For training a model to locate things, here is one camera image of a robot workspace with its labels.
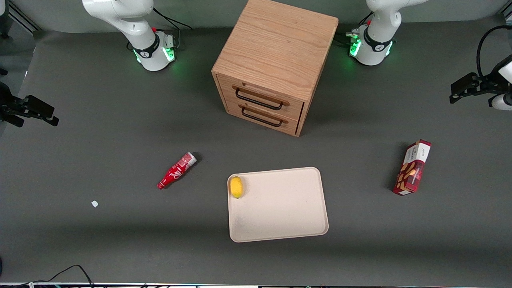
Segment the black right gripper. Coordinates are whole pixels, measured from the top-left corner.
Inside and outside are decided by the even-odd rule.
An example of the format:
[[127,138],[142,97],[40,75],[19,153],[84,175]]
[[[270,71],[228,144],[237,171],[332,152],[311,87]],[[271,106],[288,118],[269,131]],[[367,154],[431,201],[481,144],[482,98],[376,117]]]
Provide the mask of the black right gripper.
[[13,126],[21,128],[24,125],[24,119],[20,116],[24,115],[24,111],[28,110],[37,115],[37,119],[57,126],[59,118],[54,115],[54,107],[39,98],[28,95],[25,98],[14,96],[9,87],[0,82],[0,116],[2,122],[7,122]]

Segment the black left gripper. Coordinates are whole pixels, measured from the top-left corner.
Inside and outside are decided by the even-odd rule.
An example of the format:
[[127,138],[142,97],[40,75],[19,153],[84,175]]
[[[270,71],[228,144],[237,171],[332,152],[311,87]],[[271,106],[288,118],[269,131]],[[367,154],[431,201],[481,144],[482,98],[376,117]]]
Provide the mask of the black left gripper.
[[[512,72],[510,67],[502,67],[497,71],[493,71],[485,77],[482,89],[487,94],[494,94],[488,100],[489,106],[512,106],[511,82]],[[467,75],[456,80],[450,86],[450,104],[469,97],[480,95],[479,89],[475,89],[480,85],[477,73],[468,73]]]

